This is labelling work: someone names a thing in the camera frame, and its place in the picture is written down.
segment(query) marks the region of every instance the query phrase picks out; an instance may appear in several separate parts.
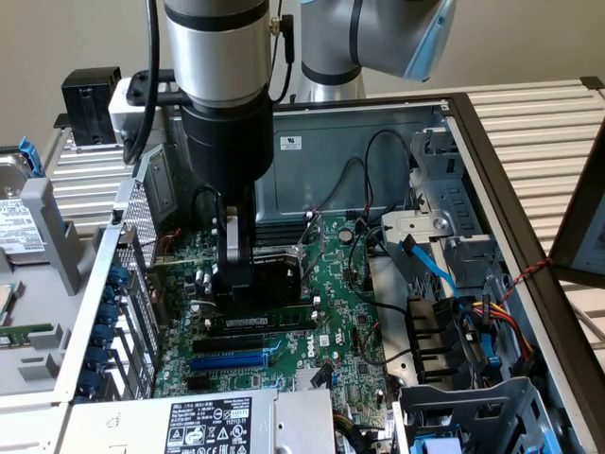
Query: hard drive label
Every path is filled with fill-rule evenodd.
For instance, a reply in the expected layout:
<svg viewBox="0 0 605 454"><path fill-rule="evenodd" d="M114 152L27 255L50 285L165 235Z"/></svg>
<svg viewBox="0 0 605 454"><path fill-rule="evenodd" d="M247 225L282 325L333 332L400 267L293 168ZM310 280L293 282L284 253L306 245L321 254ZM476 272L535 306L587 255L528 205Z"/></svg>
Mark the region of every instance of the hard drive label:
<svg viewBox="0 0 605 454"><path fill-rule="evenodd" d="M19 199L0 201L0 246L8 254L44 251L36 224Z"/></svg>

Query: warning symbol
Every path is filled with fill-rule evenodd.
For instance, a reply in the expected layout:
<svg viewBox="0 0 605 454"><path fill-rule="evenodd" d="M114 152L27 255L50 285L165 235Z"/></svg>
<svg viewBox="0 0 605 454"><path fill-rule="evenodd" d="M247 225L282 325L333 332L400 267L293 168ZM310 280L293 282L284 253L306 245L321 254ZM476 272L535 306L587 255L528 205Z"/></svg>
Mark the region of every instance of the warning symbol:
<svg viewBox="0 0 605 454"><path fill-rule="evenodd" d="M221 429L220 433L218 434L217 440L229 440L229 435L227 435L227 430L225 428Z"/></svg>
<svg viewBox="0 0 605 454"><path fill-rule="evenodd" d="M182 446L184 434L183 428L172 428L168 434L168 446Z"/></svg>

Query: green circuit board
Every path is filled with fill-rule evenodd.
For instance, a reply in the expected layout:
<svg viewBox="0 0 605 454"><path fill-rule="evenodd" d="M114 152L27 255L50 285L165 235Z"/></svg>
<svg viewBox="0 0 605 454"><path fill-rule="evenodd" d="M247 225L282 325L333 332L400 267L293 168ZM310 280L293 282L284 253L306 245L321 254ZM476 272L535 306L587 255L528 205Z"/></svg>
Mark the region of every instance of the green circuit board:
<svg viewBox="0 0 605 454"><path fill-rule="evenodd" d="M303 283L309 291L320 291L317 329L266 334L266 347L279 345L270 356L268 367L207 373L210 378L208 393L266 388L296 391L313 375L309 370L317 370L326 361L331 361L336 376L332 387L335 410L352 415L358 424L384 424L385 413L390 407L385 371L382 367L366 364L352 348L354 328L359 338L364 339L378 322L378 317L376 309L364 304L343 278L351 248L338 240L338 232L344 227L353 230L354 223L345 218L324 219L324 255ZM191 297L183 289L183 276L187 270L205 270L210 266L199 258L211 255L212 246L207 235L185 236L179 248L160 257L158 265L161 266L156 267L165 285L165 304L176 314L175 320L162 333L163 351L155 383L156 397L199 393L188 391L187 380L191 376L190 361L197 356L192 343L207 336L203 320L208 306L190 309ZM319 250L319 239L306 247L309 257L315 257ZM365 263L364 251L359 247L352 266L359 286ZM374 339L368 342L366 350L371 358L384 358L382 346ZM385 394L385 401L380 406L376 403L377 390Z"/></svg>

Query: motherboard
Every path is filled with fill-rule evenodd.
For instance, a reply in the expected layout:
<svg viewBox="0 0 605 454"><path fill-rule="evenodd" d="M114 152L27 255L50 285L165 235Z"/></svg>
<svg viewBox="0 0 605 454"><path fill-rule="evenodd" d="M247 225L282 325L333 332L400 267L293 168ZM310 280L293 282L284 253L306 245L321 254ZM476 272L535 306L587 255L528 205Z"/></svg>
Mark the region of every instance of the motherboard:
<svg viewBox="0 0 605 454"><path fill-rule="evenodd" d="M360 425L383 426L390 408L389 380L383 367L369 365L358 351L361 340L378 323L378 316L375 307L365 304L351 289L347 274L353 274L360 291L372 296L366 252L357 248L348 268L352 242L343 238L342 233L354 235L353 220L327 217L323 219L322 230L321 241L304 246L309 257L316 257L320 248L323 251L317 263L312 262L313 268L303 282L302 298L306 296L309 300L307 306L271 311L271 317L289 320L294 312L304 319L301 322L311 322L314 327L264 333L261 342L270 351L264 366L225 368L203 374L192 373L190 366L199 356L194 348L196 342L210 339L208 313L215 308L212 303L199 301L202 297L191 295L186 279L200 270L209 271L213 238L209 233L190 233L183 234L173 245L159 245L152 272L164 282L164 304L171 320L162 333L155 397L259 389L301 391L312 388L311 379L323 365L329 364L331 377L322 387L331 389L334 410ZM240 336L238 341L259 341L259 337ZM365 352L376 361L384 359L376 337L370 338ZM203 390L192 391L190 383L201 380Z"/></svg>

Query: dark frame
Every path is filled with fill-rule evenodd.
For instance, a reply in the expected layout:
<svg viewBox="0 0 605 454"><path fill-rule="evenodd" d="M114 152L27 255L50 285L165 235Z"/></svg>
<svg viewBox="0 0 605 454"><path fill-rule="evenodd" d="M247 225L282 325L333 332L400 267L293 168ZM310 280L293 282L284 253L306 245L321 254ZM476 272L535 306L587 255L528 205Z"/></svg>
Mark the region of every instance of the dark frame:
<svg viewBox="0 0 605 454"><path fill-rule="evenodd" d="M592 215L605 195L605 121L582 170L557 233L550 258L559 279L584 286L605 288L605 275L572 268L578 249L593 220Z"/></svg>
<svg viewBox="0 0 605 454"><path fill-rule="evenodd" d="M387 106L412 102L443 102L456 119L460 133L485 185L490 202L510 244L519 269L545 260L545 252L527 219L521 202L495 154L470 98L463 93L437 96L405 96L352 101L290 104L276 107L277 112L341 109L347 107ZM543 269L526 280L527 290L540 314L571 390L599 452L605 452L605 374L584 335L573 308L552 269Z"/></svg>

